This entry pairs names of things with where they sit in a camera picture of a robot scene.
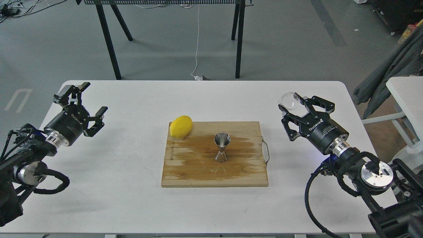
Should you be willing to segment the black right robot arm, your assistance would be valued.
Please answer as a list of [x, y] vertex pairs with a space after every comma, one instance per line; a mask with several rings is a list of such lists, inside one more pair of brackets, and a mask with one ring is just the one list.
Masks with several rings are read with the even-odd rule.
[[[359, 151], [347, 143], [349, 133], [330, 114], [334, 103], [318, 96], [301, 97], [285, 93], [279, 100], [281, 120], [290, 141], [304, 137], [322, 155], [329, 155], [311, 174], [305, 188], [305, 207], [313, 223], [325, 234], [337, 235], [324, 227], [311, 211], [309, 190], [319, 175], [333, 175], [348, 194], [360, 196], [371, 214], [369, 221], [381, 238], [421, 238], [422, 232], [422, 175], [415, 174], [402, 160], [386, 164], [370, 152]], [[405, 200], [387, 208], [379, 206], [374, 195], [386, 192], [395, 185]]]

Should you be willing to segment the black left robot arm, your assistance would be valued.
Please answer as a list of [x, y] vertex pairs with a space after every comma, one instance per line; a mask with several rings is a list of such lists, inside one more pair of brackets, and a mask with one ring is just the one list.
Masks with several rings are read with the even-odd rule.
[[54, 95], [62, 111], [42, 131], [29, 123], [9, 131], [0, 164], [1, 226], [23, 215], [22, 204], [30, 194], [56, 194], [69, 186], [69, 178], [49, 169], [42, 159], [56, 155], [62, 145], [71, 146], [81, 135], [93, 137], [103, 128], [108, 108], [103, 106], [90, 116], [82, 104], [82, 93], [89, 86], [89, 82], [66, 85]]

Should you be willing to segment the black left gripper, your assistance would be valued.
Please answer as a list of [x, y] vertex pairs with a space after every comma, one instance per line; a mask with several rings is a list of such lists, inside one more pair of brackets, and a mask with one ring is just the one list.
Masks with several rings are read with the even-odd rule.
[[82, 133], [85, 137], [94, 137], [104, 127], [104, 113], [108, 107], [103, 106], [95, 116], [90, 116], [82, 105], [82, 92], [90, 85], [89, 82], [78, 86], [65, 85], [58, 95], [54, 95], [53, 102], [60, 105], [63, 110], [44, 127], [44, 131], [60, 133], [65, 139], [66, 146], [71, 146]]

